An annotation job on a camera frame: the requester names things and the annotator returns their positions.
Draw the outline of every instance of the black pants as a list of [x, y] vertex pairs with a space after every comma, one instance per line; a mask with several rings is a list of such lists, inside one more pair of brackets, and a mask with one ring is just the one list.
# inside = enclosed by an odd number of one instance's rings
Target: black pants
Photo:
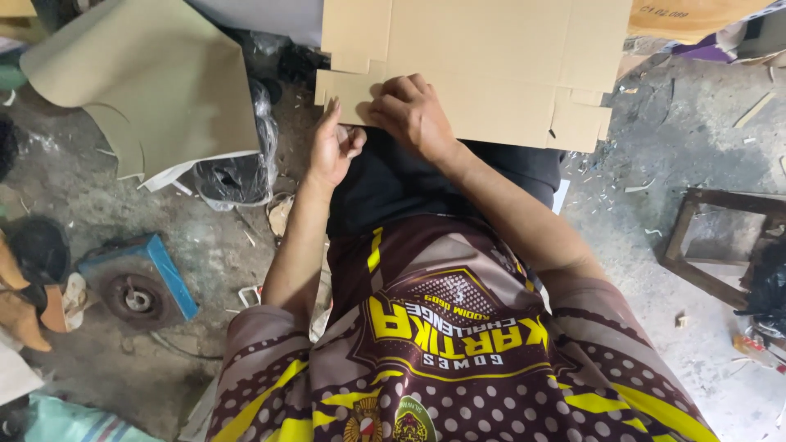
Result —
[[[400, 146], [387, 132], [365, 129], [363, 153], [330, 200], [328, 236], [369, 233], [395, 219], [424, 213], [483, 215], [439, 171]], [[560, 187], [564, 151], [464, 141], [481, 160], [551, 208]]]

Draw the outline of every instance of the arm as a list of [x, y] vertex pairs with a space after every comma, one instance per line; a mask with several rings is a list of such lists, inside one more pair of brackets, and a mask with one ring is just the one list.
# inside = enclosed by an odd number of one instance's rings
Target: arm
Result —
[[314, 132], [310, 166], [262, 291], [263, 304], [283, 308], [306, 324], [319, 288], [330, 197], [365, 144], [365, 132], [339, 125], [340, 116], [340, 103], [331, 100]]
[[422, 76], [388, 80], [371, 111], [382, 128], [437, 167], [486, 216], [547, 289], [566, 275], [606, 279], [578, 232], [453, 136], [434, 87]]

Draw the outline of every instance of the forearm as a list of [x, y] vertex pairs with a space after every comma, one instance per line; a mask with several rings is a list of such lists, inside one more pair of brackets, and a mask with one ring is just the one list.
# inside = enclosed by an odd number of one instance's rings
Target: forearm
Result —
[[331, 195], [332, 187], [313, 177], [301, 182], [262, 291], [263, 304], [306, 322], [319, 288]]
[[440, 171], [483, 213], [500, 238], [542, 280], [549, 274], [605, 279], [590, 247], [567, 222], [500, 175], [466, 146]]

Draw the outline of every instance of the patch logo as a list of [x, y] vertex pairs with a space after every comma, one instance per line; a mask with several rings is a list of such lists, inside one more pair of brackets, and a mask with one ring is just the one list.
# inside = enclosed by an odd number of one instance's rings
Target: patch logo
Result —
[[393, 440], [396, 442], [436, 442], [434, 422], [425, 407], [412, 396], [404, 396], [395, 412]]
[[382, 421], [376, 397], [354, 403], [351, 416], [344, 427], [343, 442], [382, 442]]

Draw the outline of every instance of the brown leather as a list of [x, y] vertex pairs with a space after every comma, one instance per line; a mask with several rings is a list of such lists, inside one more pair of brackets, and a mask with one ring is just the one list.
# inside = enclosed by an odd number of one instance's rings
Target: brown leather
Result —
[[21, 290], [30, 285], [19, 271], [17, 259], [6, 244], [6, 234], [2, 233], [2, 230], [0, 230], [0, 284], [14, 290]]
[[63, 309], [63, 292], [57, 284], [44, 285], [46, 291], [46, 310], [41, 314], [41, 322], [47, 329], [57, 333], [68, 333]]
[[52, 349], [41, 336], [35, 307], [9, 290], [0, 292], [0, 325], [33, 350], [48, 352]]

